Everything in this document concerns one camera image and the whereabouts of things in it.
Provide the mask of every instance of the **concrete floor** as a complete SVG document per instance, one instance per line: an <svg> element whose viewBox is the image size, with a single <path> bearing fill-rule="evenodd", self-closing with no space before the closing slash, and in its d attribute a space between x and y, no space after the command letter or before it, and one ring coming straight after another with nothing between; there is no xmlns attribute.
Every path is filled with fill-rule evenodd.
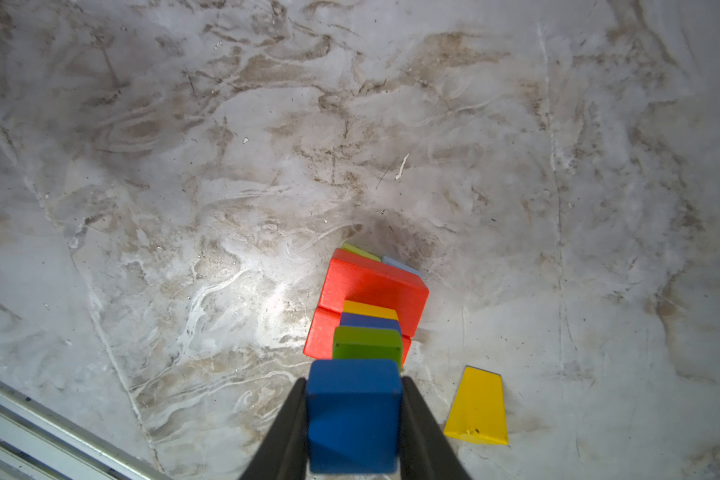
<svg viewBox="0 0 720 480"><path fill-rule="evenodd" d="M236 478L344 240L474 478L720 478L720 1L0 1L1 380Z"/></svg>

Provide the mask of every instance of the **white residue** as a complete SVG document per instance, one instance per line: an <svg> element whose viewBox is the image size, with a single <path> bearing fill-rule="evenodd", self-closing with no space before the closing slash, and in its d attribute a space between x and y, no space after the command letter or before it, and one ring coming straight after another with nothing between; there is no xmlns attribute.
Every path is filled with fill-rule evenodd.
<svg viewBox="0 0 720 480"><path fill-rule="evenodd" d="M408 152L408 155L405 155L405 158L403 159L403 163L400 164L400 171L397 175L394 176L395 180L400 180L400 177L403 176L403 167L405 166L405 161L408 159L408 156L411 154L411 152Z"/></svg>

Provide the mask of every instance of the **debris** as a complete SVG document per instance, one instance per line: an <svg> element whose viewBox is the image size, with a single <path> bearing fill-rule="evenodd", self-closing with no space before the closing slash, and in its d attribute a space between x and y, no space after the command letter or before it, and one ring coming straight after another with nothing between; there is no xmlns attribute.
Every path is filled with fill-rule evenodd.
<svg viewBox="0 0 720 480"><path fill-rule="evenodd" d="M403 176L403 167L405 166L405 161L408 159L408 156L411 154L411 152L408 152L408 155L405 155L405 158L403 159L403 163L400 164L400 171L397 175L394 176L395 180L400 180L400 177Z"/></svg>
<svg viewBox="0 0 720 480"><path fill-rule="evenodd" d="M389 164L389 167L387 167L387 169L384 170L384 174L382 175L382 177L378 179L376 188L378 188L378 186L382 184L382 180L384 180L384 176L386 176L387 172L389 172L389 169L392 168L393 165L394 165L394 159L392 159L392 162Z"/></svg>

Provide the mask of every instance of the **yellow trapezoid block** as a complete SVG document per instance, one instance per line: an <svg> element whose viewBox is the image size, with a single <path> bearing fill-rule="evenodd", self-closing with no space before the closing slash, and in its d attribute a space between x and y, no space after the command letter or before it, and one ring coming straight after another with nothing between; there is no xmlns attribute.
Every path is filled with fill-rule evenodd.
<svg viewBox="0 0 720 480"><path fill-rule="evenodd" d="M500 375L464 369L443 434L470 443L509 445Z"/></svg>
<svg viewBox="0 0 720 480"><path fill-rule="evenodd" d="M344 300L344 312L400 321L398 313L391 308L369 305L367 303L352 302L351 300Z"/></svg>
<svg viewBox="0 0 720 480"><path fill-rule="evenodd" d="M382 259L380 259L380 258L377 257L376 255L374 255L374 254L369 254L369 253L366 252L365 250L359 249L359 248L357 248L356 246L350 245L350 244L348 244L348 243L346 243L346 242L344 242L344 243L342 244L342 249L343 249L343 250L346 250L347 252L352 252L353 254L357 254L357 255L360 255L360 256L364 256L365 258L370 258L371 260L376 260L377 262L381 262L381 261L382 261Z"/></svg>

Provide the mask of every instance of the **wooden block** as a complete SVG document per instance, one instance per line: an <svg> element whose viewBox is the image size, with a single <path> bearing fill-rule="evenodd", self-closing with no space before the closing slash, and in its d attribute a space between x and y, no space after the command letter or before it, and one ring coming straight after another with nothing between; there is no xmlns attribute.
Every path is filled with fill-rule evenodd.
<svg viewBox="0 0 720 480"><path fill-rule="evenodd" d="M333 356L333 331L340 319L338 313L317 307L304 344L304 355L313 359L330 359Z"/></svg>
<svg viewBox="0 0 720 480"><path fill-rule="evenodd" d="M316 360L306 394L312 473L394 473L402 383L393 361Z"/></svg>
<svg viewBox="0 0 720 480"><path fill-rule="evenodd" d="M342 311L345 300L393 309L403 335L413 337L428 297L429 289L421 277L336 249L318 304L334 312Z"/></svg>
<svg viewBox="0 0 720 480"><path fill-rule="evenodd" d="M378 318L376 316L358 315L357 313L342 313L342 326L361 326L367 329L389 329L402 335L400 322L393 319Z"/></svg>
<svg viewBox="0 0 720 480"><path fill-rule="evenodd" d="M411 272L412 274L422 276L422 272L419 272L415 268L411 268L410 266L404 264L403 262L398 262L394 258L391 258L390 256L384 255L382 257L382 263L387 265L396 266L397 268L403 269L406 272Z"/></svg>
<svg viewBox="0 0 720 480"><path fill-rule="evenodd" d="M342 244L342 248L343 248L344 250L346 250L347 252L352 252L353 254L357 254L357 255L360 255L360 256L364 256L365 258L369 258L369 259L371 259L371 260L374 260L375 262L381 262L381 261L382 261L382 259L378 258L376 255L369 254L369 253L366 252L365 250L361 250L361 249L357 248L356 246L350 245L350 244L348 244L348 243L346 243L346 242L344 242L344 243Z"/></svg>
<svg viewBox="0 0 720 480"><path fill-rule="evenodd" d="M333 333L333 359L389 359L402 369L402 336L395 330L339 326Z"/></svg>
<svg viewBox="0 0 720 480"><path fill-rule="evenodd" d="M470 443L509 445L500 375L464 369L444 434Z"/></svg>
<svg viewBox="0 0 720 480"><path fill-rule="evenodd" d="M375 316L377 318L398 320L398 313L391 308L369 305L367 303L353 302L351 300L344 300L344 309L342 310L342 312L357 313L358 315L367 315Z"/></svg>

